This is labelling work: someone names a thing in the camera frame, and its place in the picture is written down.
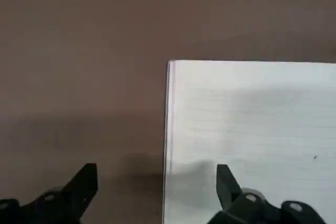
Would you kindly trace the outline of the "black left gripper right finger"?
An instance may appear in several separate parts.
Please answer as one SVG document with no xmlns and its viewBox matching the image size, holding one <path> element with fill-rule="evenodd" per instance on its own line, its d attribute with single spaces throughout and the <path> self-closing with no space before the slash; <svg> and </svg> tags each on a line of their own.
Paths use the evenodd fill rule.
<svg viewBox="0 0 336 224">
<path fill-rule="evenodd" d="M 284 201 L 281 207 L 269 203 L 258 191 L 242 190 L 229 167 L 218 164 L 216 192 L 222 210 L 209 223 L 325 223 L 308 204 Z"/>
</svg>

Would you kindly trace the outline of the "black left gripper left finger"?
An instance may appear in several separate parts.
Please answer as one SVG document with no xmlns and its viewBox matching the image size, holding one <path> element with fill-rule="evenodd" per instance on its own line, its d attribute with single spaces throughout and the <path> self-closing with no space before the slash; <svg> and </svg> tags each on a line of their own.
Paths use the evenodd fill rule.
<svg viewBox="0 0 336 224">
<path fill-rule="evenodd" d="M 86 163 L 64 187 L 49 190 L 30 203 L 1 199 L 1 223 L 81 223 L 97 191 L 97 165 Z"/>
</svg>

